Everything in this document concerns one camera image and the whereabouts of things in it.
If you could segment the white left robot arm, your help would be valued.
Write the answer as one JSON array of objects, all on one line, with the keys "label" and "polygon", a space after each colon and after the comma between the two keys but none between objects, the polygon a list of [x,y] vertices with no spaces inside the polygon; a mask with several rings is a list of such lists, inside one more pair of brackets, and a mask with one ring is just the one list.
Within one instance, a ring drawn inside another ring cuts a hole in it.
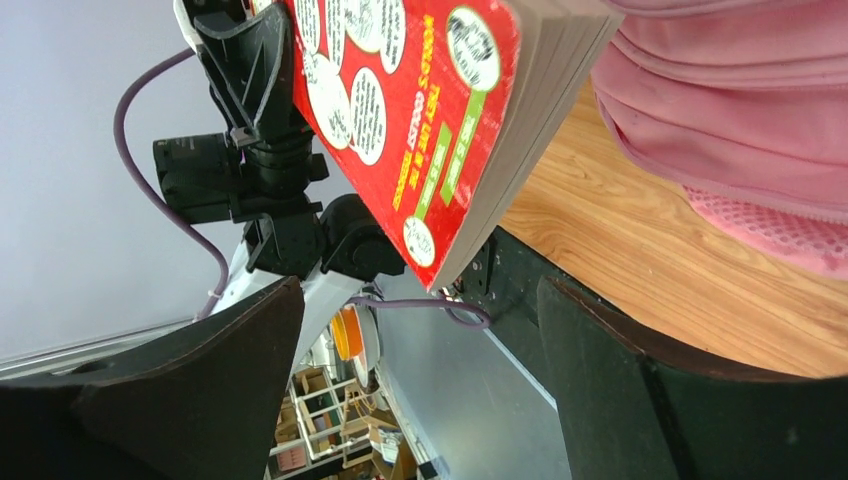
[{"label": "white left robot arm", "polygon": [[227,282],[212,293],[213,313],[281,278],[300,281],[306,310],[295,358],[302,361],[351,297],[381,274],[401,274],[404,261],[359,196],[328,205],[308,197],[329,171],[294,99],[302,74],[292,8],[177,1],[173,10],[226,128],[155,142],[162,197],[188,225],[243,228]]}]

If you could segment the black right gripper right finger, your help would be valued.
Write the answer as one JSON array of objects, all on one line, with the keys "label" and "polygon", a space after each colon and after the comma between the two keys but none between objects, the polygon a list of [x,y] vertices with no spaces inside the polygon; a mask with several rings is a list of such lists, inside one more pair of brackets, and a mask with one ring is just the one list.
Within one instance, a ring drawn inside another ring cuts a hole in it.
[{"label": "black right gripper right finger", "polygon": [[538,322],[575,479],[843,479],[847,380],[695,348],[554,278]]}]

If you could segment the pink backpack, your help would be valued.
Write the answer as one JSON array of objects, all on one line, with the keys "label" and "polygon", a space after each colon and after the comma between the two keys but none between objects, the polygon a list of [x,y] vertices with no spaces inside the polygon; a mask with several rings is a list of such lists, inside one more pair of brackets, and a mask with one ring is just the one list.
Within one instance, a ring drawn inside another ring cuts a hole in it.
[{"label": "pink backpack", "polygon": [[847,276],[847,5],[616,1],[592,71],[625,156],[724,233]]}]

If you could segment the red comic book white bubbles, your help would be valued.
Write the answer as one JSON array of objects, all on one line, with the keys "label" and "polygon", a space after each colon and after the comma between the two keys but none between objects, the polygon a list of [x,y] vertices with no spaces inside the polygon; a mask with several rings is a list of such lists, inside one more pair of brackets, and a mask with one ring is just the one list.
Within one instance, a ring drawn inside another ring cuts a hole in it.
[{"label": "red comic book white bubbles", "polygon": [[622,15],[605,1],[286,1],[293,103],[429,290],[459,277]]}]

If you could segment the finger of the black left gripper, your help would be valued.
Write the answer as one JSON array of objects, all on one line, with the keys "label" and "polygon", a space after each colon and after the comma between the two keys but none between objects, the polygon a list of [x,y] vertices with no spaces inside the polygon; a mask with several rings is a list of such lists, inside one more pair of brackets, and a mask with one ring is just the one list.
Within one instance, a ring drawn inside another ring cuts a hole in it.
[{"label": "finger of the black left gripper", "polygon": [[272,3],[252,17],[239,3],[192,6],[198,57],[218,110],[231,129],[274,140],[293,110],[294,29],[290,10]]}]

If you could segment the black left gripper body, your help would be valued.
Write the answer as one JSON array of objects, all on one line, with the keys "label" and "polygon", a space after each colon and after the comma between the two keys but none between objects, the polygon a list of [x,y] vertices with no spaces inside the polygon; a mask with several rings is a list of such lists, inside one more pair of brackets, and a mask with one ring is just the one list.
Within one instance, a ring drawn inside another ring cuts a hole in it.
[{"label": "black left gripper body", "polygon": [[295,129],[277,142],[235,146],[223,133],[160,139],[153,157],[165,203],[191,225],[314,213],[307,195],[329,177],[313,132]]}]

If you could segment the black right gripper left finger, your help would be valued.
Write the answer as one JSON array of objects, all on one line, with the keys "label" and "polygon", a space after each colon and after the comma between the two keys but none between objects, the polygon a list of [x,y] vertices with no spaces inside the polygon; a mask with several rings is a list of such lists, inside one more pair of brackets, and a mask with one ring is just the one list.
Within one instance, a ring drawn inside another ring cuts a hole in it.
[{"label": "black right gripper left finger", "polygon": [[304,298],[279,280],[63,374],[1,384],[5,479],[260,479]]}]

